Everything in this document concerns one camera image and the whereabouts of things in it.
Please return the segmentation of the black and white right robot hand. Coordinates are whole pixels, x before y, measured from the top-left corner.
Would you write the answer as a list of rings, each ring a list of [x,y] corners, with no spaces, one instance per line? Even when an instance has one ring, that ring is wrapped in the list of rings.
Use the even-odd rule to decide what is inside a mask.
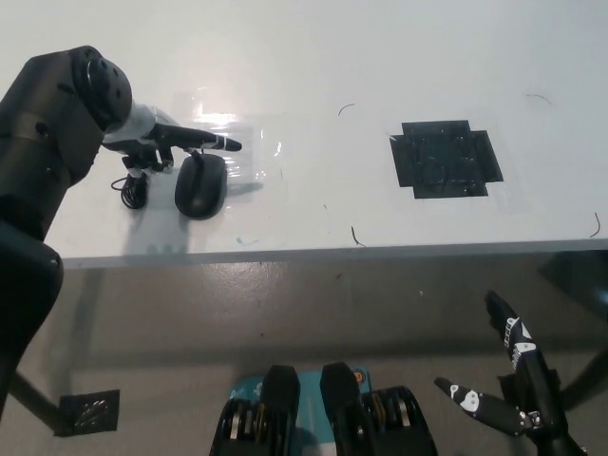
[[[510,436],[555,438],[568,431],[555,376],[523,320],[497,293],[485,296],[490,325],[499,333],[513,372],[500,379],[504,398],[458,385],[444,377],[434,384],[474,420]]]

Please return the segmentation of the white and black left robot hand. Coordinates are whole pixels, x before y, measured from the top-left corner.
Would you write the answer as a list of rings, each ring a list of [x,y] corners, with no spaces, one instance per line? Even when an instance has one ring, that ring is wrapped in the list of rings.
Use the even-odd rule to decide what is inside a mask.
[[[242,144],[212,132],[181,126],[161,109],[134,103],[125,124],[104,136],[103,147],[121,154],[127,173],[170,172],[174,166],[172,149],[188,154],[209,150],[238,152]]]

